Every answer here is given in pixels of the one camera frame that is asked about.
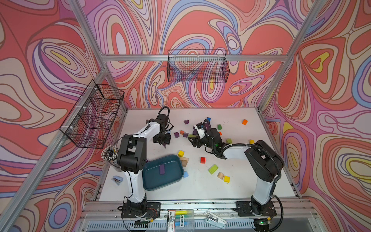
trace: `light green rectangular block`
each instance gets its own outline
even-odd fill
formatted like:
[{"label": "light green rectangular block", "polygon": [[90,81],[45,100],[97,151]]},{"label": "light green rectangular block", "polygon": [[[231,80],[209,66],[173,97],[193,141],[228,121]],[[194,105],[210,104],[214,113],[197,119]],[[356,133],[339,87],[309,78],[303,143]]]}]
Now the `light green rectangular block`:
[{"label": "light green rectangular block", "polygon": [[218,170],[218,166],[216,166],[216,164],[214,164],[214,165],[209,169],[209,172],[210,172],[210,174],[213,174],[216,170]]}]

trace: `label sticker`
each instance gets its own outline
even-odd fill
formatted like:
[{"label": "label sticker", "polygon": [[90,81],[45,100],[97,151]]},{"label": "label sticker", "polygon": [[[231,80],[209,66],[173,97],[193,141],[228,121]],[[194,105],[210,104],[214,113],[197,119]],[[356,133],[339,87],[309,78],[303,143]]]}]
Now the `label sticker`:
[{"label": "label sticker", "polygon": [[175,210],[167,211],[167,232],[175,231]]},{"label": "label sticker", "polygon": [[181,215],[181,216],[180,216],[179,227],[184,227],[184,215]]}]

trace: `purple cube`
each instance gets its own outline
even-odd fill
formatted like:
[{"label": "purple cube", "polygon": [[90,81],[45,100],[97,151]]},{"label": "purple cube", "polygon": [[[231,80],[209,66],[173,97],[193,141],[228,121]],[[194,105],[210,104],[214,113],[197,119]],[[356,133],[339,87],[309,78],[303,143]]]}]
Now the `purple cube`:
[{"label": "purple cube", "polygon": [[165,165],[160,164],[160,175],[165,175]]}]

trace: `psychedelic patterned wall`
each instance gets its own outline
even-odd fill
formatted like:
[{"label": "psychedelic patterned wall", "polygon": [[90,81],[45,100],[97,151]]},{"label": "psychedelic patterned wall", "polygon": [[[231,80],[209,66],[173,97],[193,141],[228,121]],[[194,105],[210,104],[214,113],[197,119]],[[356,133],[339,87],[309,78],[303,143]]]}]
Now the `psychedelic patterned wall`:
[{"label": "psychedelic patterned wall", "polygon": [[[98,72],[67,1],[0,1],[0,213]],[[99,153],[66,142],[13,231],[70,231],[98,182]]]},{"label": "psychedelic patterned wall", "polygon": [[327,1],[264,110],[329,231],[371,231],[370,38],[370,1]]},{"label": "psychedelic patterned wall", "polygon": [[[219,49],[286,54],[312,2],[107,0],[83,9],[105,54],[167,54]],[[230,62],[227,84],[169,83],[166,62],[108,62],[128,108],[256,107],[279,64]]]}]

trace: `black wire basket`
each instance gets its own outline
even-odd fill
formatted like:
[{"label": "black wire basket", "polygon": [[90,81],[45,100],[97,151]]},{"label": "black wire basket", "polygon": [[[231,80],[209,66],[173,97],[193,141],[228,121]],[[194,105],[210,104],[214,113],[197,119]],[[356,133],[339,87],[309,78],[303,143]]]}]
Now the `black wire basket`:
[{"label": "black wire basket", "polygon": [[228,80],[226,50],[173,49],[167,53],[169,82],[226,83]]},{"label": "black wire basket", "polygon": [[103,148],[124,94],[116,87],[95,84],[64,134],[77,147]]}]

